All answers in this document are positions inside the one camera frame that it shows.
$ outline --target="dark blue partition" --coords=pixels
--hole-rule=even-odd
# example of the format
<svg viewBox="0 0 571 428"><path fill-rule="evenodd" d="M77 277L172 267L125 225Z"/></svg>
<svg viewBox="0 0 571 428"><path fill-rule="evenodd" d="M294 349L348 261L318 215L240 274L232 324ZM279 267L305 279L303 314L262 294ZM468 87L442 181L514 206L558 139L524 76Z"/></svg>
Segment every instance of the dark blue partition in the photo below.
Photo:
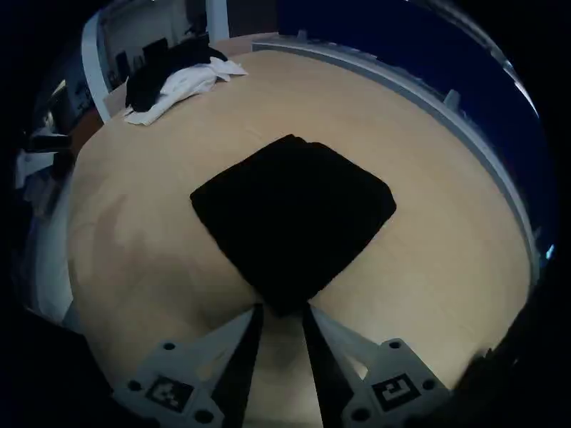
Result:
<svg viewBox="0 0 571 428"><path fill-rule="evenodd" d="M512 176L540 228L542 255L555 241L555 174L540 119L502 66L464 31L404 0L281 0L278 29L332 41L404 68L437 92L458 91L460 108L477 124Z"/></svg>

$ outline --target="light wood tabletop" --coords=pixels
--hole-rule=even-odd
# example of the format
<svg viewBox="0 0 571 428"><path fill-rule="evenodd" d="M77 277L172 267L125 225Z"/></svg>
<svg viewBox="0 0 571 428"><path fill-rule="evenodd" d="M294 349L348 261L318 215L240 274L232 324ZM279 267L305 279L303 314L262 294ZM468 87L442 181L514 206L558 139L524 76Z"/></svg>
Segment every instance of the light wood tabletop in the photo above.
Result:
<svg viewBox="0 0 571 428"><path fill-rule="evenodd" d="M405 340L449 387L503 337L530 282L493 179L432 116L351 71L291 53L233 58L149 127L117 115L79 153L69 271L82 330L111 384L161 340L190 342L257 300L189 195L286 134L319 141L391 188L395 215L312 303L367 338ZM320 425L303 331L266 313L246 418Z"/></svg>

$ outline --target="wooden table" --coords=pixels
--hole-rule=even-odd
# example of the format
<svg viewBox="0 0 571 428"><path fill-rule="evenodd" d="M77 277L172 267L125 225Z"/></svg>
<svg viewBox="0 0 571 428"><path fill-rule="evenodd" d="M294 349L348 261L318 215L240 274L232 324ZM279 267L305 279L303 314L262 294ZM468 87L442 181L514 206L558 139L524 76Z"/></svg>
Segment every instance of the wooden table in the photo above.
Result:
<svg viewBox="0 0 571 428"><path fill-rule="evenodd" d="M378 83L289 53L236 61L249 76L149 127L115 117L80 152L69 271L109 382L128 379L158 341L192 341L256 301L188 196L293 133L376 174L398 204L313 304L376 342L403 338L452 387L474 352L505 334L530 281L524 240L492 178L432 116ZM266 314L246 417L320 424L298 320Z"/></svg>

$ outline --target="crumpled white fabric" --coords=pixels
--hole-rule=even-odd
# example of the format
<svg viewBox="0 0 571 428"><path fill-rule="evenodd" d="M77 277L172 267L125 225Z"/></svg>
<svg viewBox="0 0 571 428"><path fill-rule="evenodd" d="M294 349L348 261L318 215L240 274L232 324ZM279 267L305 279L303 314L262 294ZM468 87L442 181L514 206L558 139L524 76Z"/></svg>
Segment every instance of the crumpled white fabric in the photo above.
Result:
<svg viewBox="0 0 571 428"><path fill-rule="evenodd" d="M160 118L173 104L196 93L208 92L217 78L230 81L230 75L245 76L248 74L240 64L234 61L222 61L212 56L209 64L196 64L171 74L165 81L158 100L149 111L136 112L129 107L125 113L125 121L135 125L151 125Z"/></svg>

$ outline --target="black cloth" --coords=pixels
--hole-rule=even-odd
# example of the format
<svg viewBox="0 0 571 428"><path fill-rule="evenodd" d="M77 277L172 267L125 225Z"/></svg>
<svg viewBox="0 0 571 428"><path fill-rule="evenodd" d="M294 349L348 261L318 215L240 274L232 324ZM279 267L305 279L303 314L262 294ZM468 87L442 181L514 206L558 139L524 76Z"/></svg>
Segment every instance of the black cloth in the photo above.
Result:
<svg viewBox="0 0 571 428"><path fill-rule="evenodd" d="M191 201L219 248L278 315L322 290L396 210L383 181L293 135L218 174Z"/></svg>
<svg viewBox="0 0 571 428"><path fill-rule="evenodd" d="M131 106L134 111L149 111L172 73L196 64L209 64L211 56L228 60L223 53L208 45L206 37L190 39L174 46L160 58L145 64L127 80L125 107Z"/></svg>

